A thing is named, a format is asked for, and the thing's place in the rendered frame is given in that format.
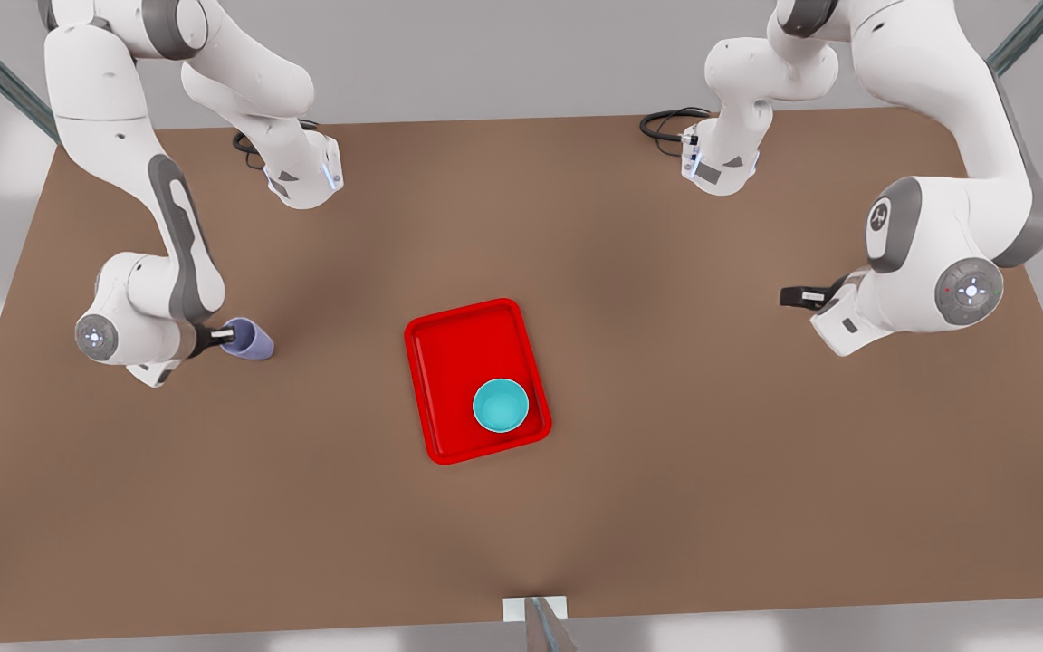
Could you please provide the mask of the purple cup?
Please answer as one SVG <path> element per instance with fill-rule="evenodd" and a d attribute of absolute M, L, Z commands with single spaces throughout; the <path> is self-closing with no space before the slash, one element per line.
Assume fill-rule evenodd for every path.
<path fill-rule="evenodd" d="M 233 318 L 221 327 L 226 337 L 221 337 L 221 351 L 243 360 L 268 360 L 274 352 L 273 339 L 247 318 Z"/>

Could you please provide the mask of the teal bowl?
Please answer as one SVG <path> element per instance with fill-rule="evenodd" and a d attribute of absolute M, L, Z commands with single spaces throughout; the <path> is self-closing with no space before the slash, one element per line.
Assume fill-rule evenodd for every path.
<path fill-rule="evenodd" d="M 490 379 L 474 393 L 472 414 L 482 428 L 498 434 L 512 432 L 529 414 L 530 397 L 518 381 Z"/>

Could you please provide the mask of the red tray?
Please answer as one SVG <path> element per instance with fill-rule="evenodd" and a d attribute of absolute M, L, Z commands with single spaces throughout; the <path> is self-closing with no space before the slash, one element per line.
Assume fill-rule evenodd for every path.
<path fill-rule="evenodd" d="M 422 315 L 403 331 L 426 453 L 440 465 L 472 461 L 543 440 L 553 428 L 522 308 L 509 298 Z M 476 422 L 472 399 L 490 379 L 518 381 L 529 414 L 512 432 Z"/>

